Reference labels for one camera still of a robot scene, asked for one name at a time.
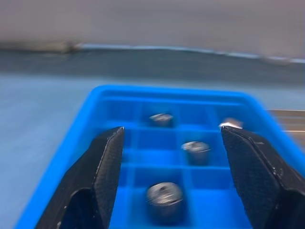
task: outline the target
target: blue plastic tray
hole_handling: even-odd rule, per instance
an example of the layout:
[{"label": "blue plastic tray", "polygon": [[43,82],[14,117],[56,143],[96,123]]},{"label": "blue plastic tray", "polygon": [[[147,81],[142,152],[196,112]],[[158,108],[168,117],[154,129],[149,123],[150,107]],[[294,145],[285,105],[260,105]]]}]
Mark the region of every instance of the blue plastic tray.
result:
[{"label": "blue plastic tray", "polygon": [[[172,128],[151,126],[148,117],[161,112],[174,116]],[[265,136],[305,175],[301,150],[246,94],[101,86],[90,93],[16,228],[34,228],[65,171],[98,133],[117,126],[125,127],[125,148],[112,229],[158,227],[146,214],[145,191],[149,185],[167,181],[183,188],[188,207],[184,220],[174,228],[251,228],[233,187],[218,127],[226,117],[240,120],[244,129]],[[195,140],[213,149],[207,166],[190,165],[181,150],[183,143]]]}]

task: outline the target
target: metal cylinder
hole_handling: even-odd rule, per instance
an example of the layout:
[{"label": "metal cylinder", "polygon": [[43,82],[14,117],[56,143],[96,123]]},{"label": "metal cylinder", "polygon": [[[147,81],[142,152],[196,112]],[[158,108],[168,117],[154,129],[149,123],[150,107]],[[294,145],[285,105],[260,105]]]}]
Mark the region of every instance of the metal cylinder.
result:
[{"label": "metal cylinder", "polygon": [[171,127],[173,125],[173,116],[166,113],[155,114],[149,117],[154,126]]},{"label": "metal cylinder", "polygon": [[210,146],[206,143],[193,141],[182,145],[182,149],[187,152],[188,158],[193,165],[206,165],[208,163]]},{"label": "metal cylinder", "polygon": [[174,183],[164,182],[148,188],[148,213],[157,223],[177,224],[183,218],[183,193]]}]

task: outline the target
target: gray wall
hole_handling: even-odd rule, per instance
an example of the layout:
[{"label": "gray wall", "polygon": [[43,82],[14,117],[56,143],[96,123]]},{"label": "gray wall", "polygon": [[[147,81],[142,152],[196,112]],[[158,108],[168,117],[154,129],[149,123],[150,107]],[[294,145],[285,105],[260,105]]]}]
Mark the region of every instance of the gray wall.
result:
[{"label": "gray wall", "polygon": [[305,57],[305,0],[1,0],[0,41],[175,45]]}]

